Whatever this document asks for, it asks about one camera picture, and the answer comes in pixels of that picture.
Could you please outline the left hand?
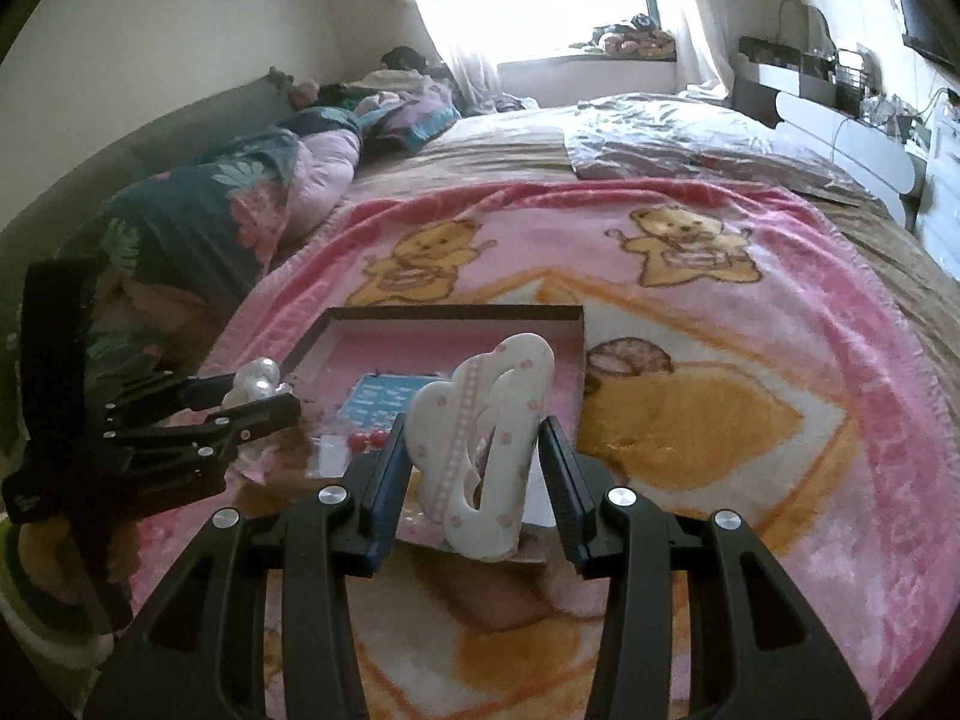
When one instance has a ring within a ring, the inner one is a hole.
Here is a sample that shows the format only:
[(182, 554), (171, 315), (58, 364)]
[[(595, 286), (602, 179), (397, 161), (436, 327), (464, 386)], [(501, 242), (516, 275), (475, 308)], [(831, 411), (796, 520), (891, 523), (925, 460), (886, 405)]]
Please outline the left hand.
[[(69, 541), (70, 523), (63, 518), (26, 523), (18, 533), (16, 554), (33, 587), (59, 603), (78, 606), (83, 603), (86, 572), (71, 564)], [(135, 522), (122, 523), (106, 548), (107, 578), (112, 585), (122, 585), (139, 567), (139, 527)]]

